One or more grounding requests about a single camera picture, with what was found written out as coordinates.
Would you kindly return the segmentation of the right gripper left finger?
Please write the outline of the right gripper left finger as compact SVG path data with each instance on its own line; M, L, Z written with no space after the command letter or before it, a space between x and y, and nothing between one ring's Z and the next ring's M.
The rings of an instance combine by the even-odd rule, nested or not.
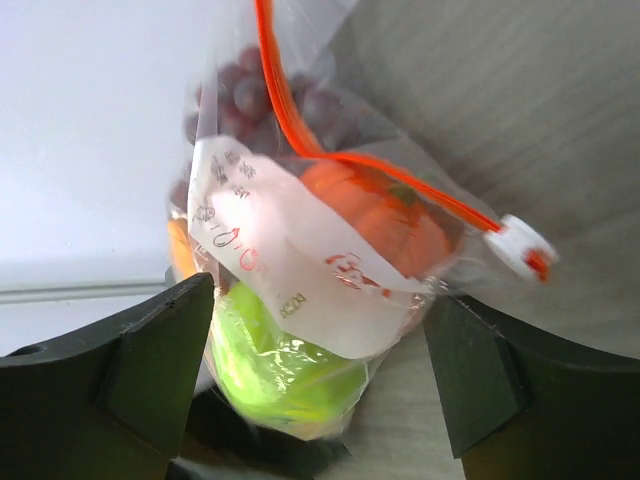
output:
M1 360L5 479L161 479L178 454L211 320L213 279Z

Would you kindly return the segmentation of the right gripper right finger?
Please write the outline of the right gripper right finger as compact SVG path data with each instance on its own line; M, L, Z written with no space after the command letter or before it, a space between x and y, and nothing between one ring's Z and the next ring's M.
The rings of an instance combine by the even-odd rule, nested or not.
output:
M423 320L453 456L468 479L636 479L639 362L471 297Z

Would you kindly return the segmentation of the clear zip top bag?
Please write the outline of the clear zip top bag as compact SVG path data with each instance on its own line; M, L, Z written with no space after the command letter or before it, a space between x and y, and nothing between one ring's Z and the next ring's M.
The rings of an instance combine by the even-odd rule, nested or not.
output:
M336 1L222 3L200 83L257 46L291 149L269 156L222 134L189 144L168 221L186 220L197 273L214 279L214 306L240 282L282 331L344 359L373 363L370 383L388 350L436 298L502 277L539 283L558 253L524 221L493 214L458 187L399 127L338 83L328 37L345 15ZM289 89L298 73L346 94L362 144L339 151L319 144ZM452 253L423 279L404 277L301 182L318 161L369 167L413 189Z

